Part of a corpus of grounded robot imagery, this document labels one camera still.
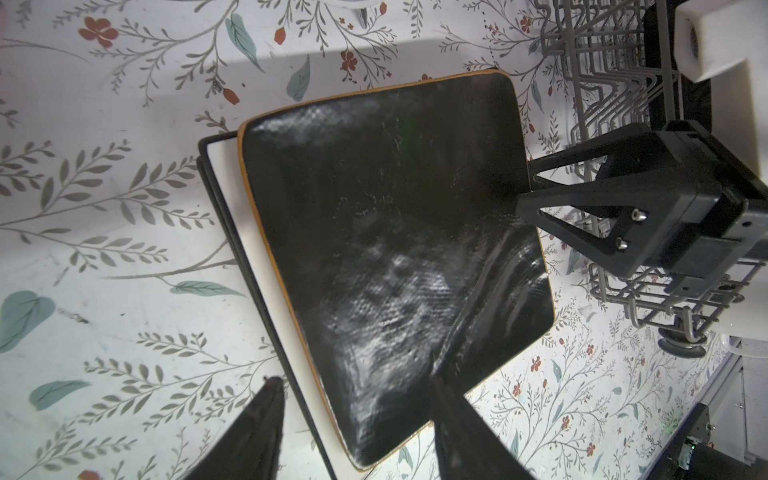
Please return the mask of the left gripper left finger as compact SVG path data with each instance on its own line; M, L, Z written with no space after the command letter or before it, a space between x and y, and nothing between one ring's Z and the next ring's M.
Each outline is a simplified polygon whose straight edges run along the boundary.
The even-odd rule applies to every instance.
M284 382L269 377L185 479L276 479L285 416Z

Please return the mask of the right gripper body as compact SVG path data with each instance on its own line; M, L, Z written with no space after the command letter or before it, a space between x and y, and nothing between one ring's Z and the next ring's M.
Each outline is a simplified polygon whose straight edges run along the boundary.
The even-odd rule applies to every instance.
M605 158L599 182L684 196L681 219L642 265L669 275L668 294L703 293L767 232L766 186L696 121L672 121Z

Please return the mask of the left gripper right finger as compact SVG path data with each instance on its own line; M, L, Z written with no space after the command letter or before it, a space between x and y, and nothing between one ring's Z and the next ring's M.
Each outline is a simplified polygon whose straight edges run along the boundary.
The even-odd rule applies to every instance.
M431 411L439 477L531 479L449 378L431 379Z

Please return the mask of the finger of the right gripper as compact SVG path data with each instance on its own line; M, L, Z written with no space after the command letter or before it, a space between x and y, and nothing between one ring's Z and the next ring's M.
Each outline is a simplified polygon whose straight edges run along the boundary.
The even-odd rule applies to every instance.
M516 214L610 274L627 278L650 260L684 212L664 188L548 188L519 197Z
M530 161L528 163L529 177L534 180L542 172L608 155L651 132L652 130L642 123L632 123L620 127L564 150Z

